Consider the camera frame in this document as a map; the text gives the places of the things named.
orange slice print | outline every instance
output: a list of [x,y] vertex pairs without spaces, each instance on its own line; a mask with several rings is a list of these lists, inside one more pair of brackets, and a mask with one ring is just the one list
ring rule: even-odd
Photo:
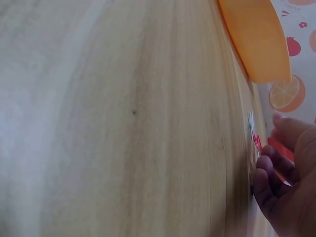
[[296,110],[305,99],[305,86],[302,80],[292,75],[292,82],[277,82],[273,85],[269,102],[274,110],[288,113]]
[[316,53],[316,30],[311,33],[310,46],[312,50]]

light wood surface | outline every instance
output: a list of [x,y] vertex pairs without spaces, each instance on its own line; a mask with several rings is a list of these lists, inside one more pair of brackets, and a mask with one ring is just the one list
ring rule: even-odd
[[214,0],[1,0],[0,235],[268,236],[239,65]]

red flower print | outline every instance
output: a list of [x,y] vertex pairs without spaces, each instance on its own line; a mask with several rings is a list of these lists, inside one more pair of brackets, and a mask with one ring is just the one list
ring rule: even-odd
[[298,24],[301,28],[307,27],[307,23],[306,22],[301,22],[300,24]]

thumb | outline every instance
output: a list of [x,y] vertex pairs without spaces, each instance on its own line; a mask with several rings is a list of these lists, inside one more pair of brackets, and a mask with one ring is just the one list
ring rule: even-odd
[[272,136],[293,152],[302,133],[311,127],[316,127],[315,124],[287,118],[280,113],[273,115],[273,124],[276,129],[273,131]]
[[271,222],[271,213],[278,199],[271,191],[268,174],[264,169],[256,169],[253,175],[253,193],[263,215]]

fingernail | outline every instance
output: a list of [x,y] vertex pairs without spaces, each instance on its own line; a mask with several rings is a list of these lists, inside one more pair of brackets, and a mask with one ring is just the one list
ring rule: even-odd
[[278,121],[279,119],[282,119],[282,118],[286,118],[286,116],[284,116],[283,114],[280,114],[280,113],[273,114],[273,121]]

